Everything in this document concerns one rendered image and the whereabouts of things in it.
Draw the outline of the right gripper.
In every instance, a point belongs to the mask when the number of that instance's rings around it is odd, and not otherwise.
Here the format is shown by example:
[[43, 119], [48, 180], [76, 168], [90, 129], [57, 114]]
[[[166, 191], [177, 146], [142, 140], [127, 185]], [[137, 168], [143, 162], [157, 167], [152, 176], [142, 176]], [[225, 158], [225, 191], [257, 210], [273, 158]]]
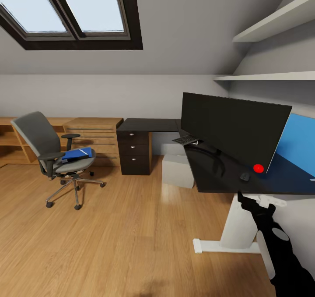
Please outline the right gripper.
[[251, 211], [254, 220], [259, 215], [267, 215], [273, 218], [273, 214], [276, 210], [274, 205], [269, 205], [268, 208], [259, 206], [259, 203], [255, 199], [244, 197], [240, 190], [238, 190], [238, 202], [241, 203], [242, 209]]

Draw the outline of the folder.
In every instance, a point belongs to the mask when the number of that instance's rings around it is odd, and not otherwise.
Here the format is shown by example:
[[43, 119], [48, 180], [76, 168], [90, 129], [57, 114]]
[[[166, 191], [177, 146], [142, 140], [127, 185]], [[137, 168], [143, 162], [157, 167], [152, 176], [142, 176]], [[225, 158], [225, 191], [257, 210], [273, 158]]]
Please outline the folder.
[[66, 155], [62, 157], [62, 163], [92, 157], [91, 147], [75, 149], [64, 153], [66, 153]]

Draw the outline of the swivel chair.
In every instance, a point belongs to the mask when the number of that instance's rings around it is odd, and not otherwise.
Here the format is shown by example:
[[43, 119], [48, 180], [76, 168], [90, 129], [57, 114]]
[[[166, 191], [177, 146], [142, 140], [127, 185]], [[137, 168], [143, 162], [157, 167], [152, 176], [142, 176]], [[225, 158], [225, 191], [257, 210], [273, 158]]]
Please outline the swivel chair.
[[[47, 208], [50, 208], [53, 204], [53, 202], [48, 202], [48, 200], [69, 185], [74, 184], [77, 203], [74, 208], [79, 210], [81, 205], [77, 195], [79, 190], [78, 181], [101, 183], [101, 187], [105, 185], [103, 181], [81, 178], [89, 172], [91, 176], [94, 175], [94, 172], [90, 170], [85, 171], [95, 160], [96, 151], [94, 149], [91, 149], [92, 157], [62, 163], [62, 157], [66, 153], [61, 152], [60, 138], [42, 112], [37, 111], [25, 114], [16, 117], [10, 122], [36, 154], [42, 174], [48, 176], [49, 181], [60, 177], [60, 184], [63, 186], [45, 201]], [[72, 138], [80, 136], [80, 134], [64, 134], [61, 136], [61, 138], [68, 139], [67, 151], [73, 151], [71, 149]]]

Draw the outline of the keyboard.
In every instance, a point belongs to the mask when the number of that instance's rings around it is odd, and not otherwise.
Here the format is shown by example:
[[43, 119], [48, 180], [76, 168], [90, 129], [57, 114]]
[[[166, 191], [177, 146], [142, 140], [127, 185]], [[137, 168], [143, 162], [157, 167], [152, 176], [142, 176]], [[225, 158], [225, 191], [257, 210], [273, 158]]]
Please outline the keyboard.
[[189, 134], [189, 135], [186, 135], [184, 137], [180, 137], [180, 138], [177, 138], [177, 139], [174, 139], [172, 140], [173, 142], [176, 142], [178, 144], [181, 144], [182, 146], [185, 146], [191, 142], [194, 142], [194, 141], [198, 141], [199, 138]]

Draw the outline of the monitor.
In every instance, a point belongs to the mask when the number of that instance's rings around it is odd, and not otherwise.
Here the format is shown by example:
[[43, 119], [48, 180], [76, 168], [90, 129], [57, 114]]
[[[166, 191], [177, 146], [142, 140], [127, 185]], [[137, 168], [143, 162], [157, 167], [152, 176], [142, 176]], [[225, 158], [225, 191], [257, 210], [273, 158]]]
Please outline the monitor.
[[266, 174], [293, 106], [183, 92], [181, 129]]

